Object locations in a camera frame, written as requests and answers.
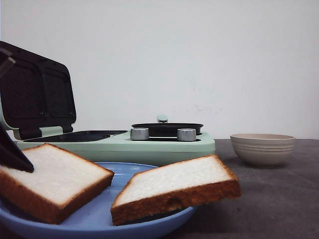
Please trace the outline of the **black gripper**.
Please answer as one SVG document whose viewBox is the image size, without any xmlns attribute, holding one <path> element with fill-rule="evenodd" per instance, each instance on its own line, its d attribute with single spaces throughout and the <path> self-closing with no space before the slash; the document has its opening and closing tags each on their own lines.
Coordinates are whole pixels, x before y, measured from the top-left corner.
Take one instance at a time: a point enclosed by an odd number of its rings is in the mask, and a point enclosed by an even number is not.
<svg viewBox="0 0 319 239">
<path fill-rule="evenodd" d="M 2 77 L 13 65 L 15 60 L 12 58 L 12 53 L 8 50 L 0 49 L 0 77 Z"/>
</svg>

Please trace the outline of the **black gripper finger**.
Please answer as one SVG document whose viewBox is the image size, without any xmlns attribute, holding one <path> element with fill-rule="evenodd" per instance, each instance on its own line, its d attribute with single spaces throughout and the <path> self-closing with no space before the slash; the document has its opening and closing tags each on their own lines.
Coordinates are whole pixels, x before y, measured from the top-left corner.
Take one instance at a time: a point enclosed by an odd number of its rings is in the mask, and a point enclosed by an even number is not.
<svg viewBox="0 0 319 239">
<path fill-rule="evenodd" d="M 0 126 L 0 164 L 28 173 L 34 171 L 33 164 L 11 140 L 2 126 Z"/>
</svg>

